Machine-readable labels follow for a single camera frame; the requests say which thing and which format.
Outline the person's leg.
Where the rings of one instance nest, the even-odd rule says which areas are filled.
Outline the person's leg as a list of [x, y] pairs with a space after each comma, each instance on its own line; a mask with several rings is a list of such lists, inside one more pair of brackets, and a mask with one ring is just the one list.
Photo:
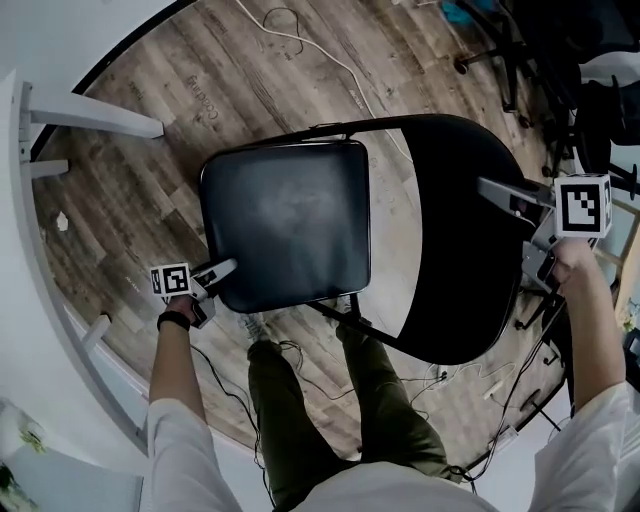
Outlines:
[[280, 346], [258, 341], [247, 357], [270, 490], [275, 509], [286, 512], [331, 476], [340, 461], [307, 415], [300, 384]]
[[361, 461], [388, 462], [451, 480], [440, 436], [410, 404], [383, 344], [344, 324], [336, 335], [360, 405]]

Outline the person's shoe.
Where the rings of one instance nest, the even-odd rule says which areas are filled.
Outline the person's shoe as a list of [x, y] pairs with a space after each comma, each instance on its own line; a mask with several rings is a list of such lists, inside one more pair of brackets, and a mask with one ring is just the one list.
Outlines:
[[[329, 299], [326, 302], [326, 305], [341, 314], [352, 315], [352, 306], [349, 296], [340, 296], [335, 299]], [[338, 320], [330, 317], [327, 318], [327, 322], [332, 328], [337, 328], [340, 324]]]
[[257, 342], [272, 342], [272, 336], [261, 313], [239, 314], [238, 322], [247, 339], [247, 346]]

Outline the person's left leg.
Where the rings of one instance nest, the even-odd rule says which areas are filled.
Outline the person's left leg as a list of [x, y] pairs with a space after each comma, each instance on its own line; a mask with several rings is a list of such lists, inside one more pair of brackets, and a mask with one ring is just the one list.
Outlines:
[[270, 490], [275, 509], [286, 512], [331, 476], [340, 461], [307, 415], [300, 384], [280, 346], [258, 341], [247, 357]]

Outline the person's right shoe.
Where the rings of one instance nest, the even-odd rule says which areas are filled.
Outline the person's right shoe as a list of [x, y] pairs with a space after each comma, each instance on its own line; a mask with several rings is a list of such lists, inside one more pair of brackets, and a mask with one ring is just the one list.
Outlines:
[[[326, 305], [341, 314], [352, 315], [352, 306], [349, 296], [340, 296], [335, 299], [329, 299], [326, 302]], [[330, 317], [327, 318], [327, 322], [332, 328], [337, 328], [340, 324], [338, 320]]]

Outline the person's left forearm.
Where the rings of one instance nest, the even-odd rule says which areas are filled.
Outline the person's left forearm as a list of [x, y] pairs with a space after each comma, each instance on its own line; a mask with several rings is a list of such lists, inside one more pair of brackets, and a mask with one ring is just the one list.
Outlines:
[[206, 421], [189, 332], [172, 321], [164, 321], [160, 325], [149, 399], [151, 403], [163, 399], [178, 400]]

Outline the person's right forearm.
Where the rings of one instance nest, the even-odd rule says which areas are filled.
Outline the person's right forearm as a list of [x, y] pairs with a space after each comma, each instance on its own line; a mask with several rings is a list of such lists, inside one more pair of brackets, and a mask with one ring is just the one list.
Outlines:
[[571, 328], [574, 405], [579, 411], [626, 380], [622, 335], [601, 275], [573, 274], [562, 290]]

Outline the white table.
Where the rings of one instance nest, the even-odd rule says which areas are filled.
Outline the white table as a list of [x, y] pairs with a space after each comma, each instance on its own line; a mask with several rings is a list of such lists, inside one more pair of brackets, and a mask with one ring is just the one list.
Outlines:
[[145, 441], [105, 386], [69, 320], [40, 238], [32, 181], [67, 172], [31, 161], [31, 127], [50, 124], [148, 139], [160, 121], [11, 72], [0, 81], [0, 399], [34, 420], [45, 444], [130, 474], [147, 466]]

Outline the black folding chair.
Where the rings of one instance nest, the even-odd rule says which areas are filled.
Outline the black folding chair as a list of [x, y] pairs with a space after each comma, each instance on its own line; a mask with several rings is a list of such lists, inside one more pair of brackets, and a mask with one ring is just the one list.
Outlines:
[[199, 197], [212, 260], [235, 270], [218, 288], [238, 313], [356, 296], [371, 280], [369, 162], [357, 135], [402, 132], [417, 177], [422, 250], [416, 290], [397, 336], [355, 314], [344, 323], [425, 362], [464, 364], [499, 340], [521, 281], [523, 238], [476, 181], [521, 185], [511, 152], [488, 129], [454, 115], [335, 123], [215, 154]]

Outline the person's white sweatshirt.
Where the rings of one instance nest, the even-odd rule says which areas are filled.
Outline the person's white sweatshirt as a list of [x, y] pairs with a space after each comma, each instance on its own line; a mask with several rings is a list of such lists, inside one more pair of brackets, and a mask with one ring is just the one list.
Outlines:
[[[629, 393], [612, 386], [589, 401], [535, 456], [528, 512], [612, 512]], [[221, 475], [212, 435], [184, 404], [148, 412], [154, 512], [242, 512]], [[317, 485], [292, 512], [498, 512], [444, 479], [391, 464], [357, 465]]]

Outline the person's left hand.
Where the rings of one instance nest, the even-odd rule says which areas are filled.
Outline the person's left hand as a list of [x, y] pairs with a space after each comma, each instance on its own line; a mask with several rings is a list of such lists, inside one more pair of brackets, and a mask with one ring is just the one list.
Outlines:
[[196, 321], [193, 303], [193, 298], [190, 295], [173, 296], [166, 306], [166, 312], [173, 311], [180, 313], [189, 320], [190, 324], [193, 324]]

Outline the teal floor item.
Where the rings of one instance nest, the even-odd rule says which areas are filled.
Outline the teal floor item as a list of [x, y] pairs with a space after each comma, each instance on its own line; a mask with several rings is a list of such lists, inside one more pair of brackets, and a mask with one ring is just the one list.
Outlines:
[[473, 22], [469, 13], [458, 7], [453, 0], [441, 0], [440, 6], [446, 20], [451, 24], [466, 26]]

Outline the person's right hand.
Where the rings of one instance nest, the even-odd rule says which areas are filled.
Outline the person's right hand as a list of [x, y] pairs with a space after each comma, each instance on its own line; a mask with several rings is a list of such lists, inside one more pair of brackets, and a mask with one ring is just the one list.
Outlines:
[[553, 274], [565, 296], [591, 281], [599, 270], [587, 239], [564, 238], [554, 246], [553, 252], [556, 257]]

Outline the person's left shoe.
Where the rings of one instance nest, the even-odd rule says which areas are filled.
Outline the person's left shoe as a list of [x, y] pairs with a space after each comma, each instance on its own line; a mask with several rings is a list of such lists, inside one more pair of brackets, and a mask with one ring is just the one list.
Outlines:
[[261, 313], [239, 314], [238, 322], [247, 339], [247, 346], [257, 342], [272, 342], [272, 336]]

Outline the black wrist band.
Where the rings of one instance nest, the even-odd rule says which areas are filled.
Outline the black wrist band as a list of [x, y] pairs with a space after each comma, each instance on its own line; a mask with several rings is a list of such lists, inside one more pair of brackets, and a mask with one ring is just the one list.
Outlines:
[[189, 320], [189, 318], [186, 315], [184, 315], [180, 311], [174, 311], [174, 310], [167, 310], [159, 315], [156, 322], [156, 327], [158, 331], [161, 330], [161, 326], [165, 322], [171, 322], [181, 327], [185, 331], [189, 331], [192, 324], [192, 322]]

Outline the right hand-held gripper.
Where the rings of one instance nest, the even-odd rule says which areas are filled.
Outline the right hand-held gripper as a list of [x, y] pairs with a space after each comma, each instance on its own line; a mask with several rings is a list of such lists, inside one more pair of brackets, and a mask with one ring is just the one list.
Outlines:
[[602, 239], [611, 228], [611, 180], [607, 174], [558, 177], [551, 186], [539, 185], [533, 194], [479, 177], [477, 190], [513, 216], [523, 216], [529, 205], [542, 208], [533, 235], [523, 244], [522, 268], [548, 294], [557, 290], [554, 246], [564, 238]]

